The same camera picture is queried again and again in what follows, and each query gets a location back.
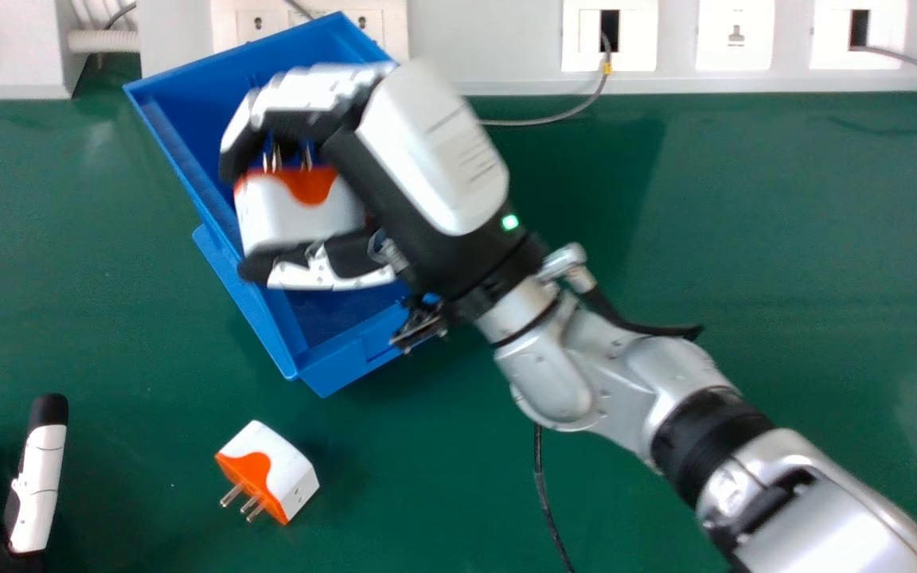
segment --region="green table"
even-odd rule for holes
[[[65,392],[51,570],[557,572],[530,423],[478,335],[327,400],[283,380],[190,242],[196,213],[119,90],[130,69],[72,102],[0,103],[0,494],[29,401]],[[633,319],[705,323],[753,402],[917,519],[917,94],[608,97],[494,135],[525,224],[579,240]],[[251,419],[322,482],[287,528],[218,507],[212,456]],[[630,456],[545,447],[580,571],[725,569]]]

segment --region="green indicator light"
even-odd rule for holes
[[[505,229],[505,231],[512,231],[512,229],[517,226],[519,226],[519,217],[514,215],[505,215],[502,217],[501,228]]]

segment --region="power adapter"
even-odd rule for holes
[[[232,482],[232,490],[221,498],[221,507],[247,494],[250,498],[240,508],[247,522],[266,511],[278,523],[288,525],[320,487],[310,460],[257,420],[241,429],[214,459]]]

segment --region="robotic hand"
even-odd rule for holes
[[[698,329],[625,322],[579,246],[547,255],[476,115],[425,62],[274,77],[229,124],[222,177],[239,179],[269,133],[315,142],[385,233],[372,255],[416,301],[440,297],[411,305],[398,344],[474,323],[528,417],[636,454],[738,571],[917,573],[917,524],[746,403],[691,342]]]
[[[19,475],[0,524],[0,573],[40,573],[55,516],[59,472],[69,406],[62,395],[41,396],[30,409],[30,425]]]

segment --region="blue plastic bin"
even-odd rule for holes
[[[404,284],[376,289],[262,289],[236,274],[243,259],[232,189],[218,178],[221,135],[250,88],[295,66],[389,59],[341,14],[296,26],[125,87],[200,212],[193,240],[288,380],[320,396],[400,355],[388,343],[407,312]]]

